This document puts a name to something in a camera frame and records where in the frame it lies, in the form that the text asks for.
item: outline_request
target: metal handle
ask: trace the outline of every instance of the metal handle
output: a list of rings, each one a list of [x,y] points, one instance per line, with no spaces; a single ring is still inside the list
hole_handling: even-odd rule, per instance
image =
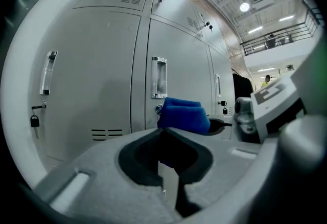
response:
[[[164,99],[167,97],[167,60],[152,57],[151,66],[151,98]]]
[[[49,95],[50,93],[51,76],[57,53],[58,51],[50,51],[46,55],[40,83],[41,95]]]
[[[217,91],[217,97],[221,97],[221,88],[220,88],[220,76],[218,74],[215,74],[216,77],[216,91]]]

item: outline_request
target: blue cloth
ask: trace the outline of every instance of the blue cloth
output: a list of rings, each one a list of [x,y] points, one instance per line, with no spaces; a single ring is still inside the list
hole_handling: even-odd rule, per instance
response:
[[[174,127],[196,133],[208,133],[210,120],[200,102],[166,98],[158,127]]]

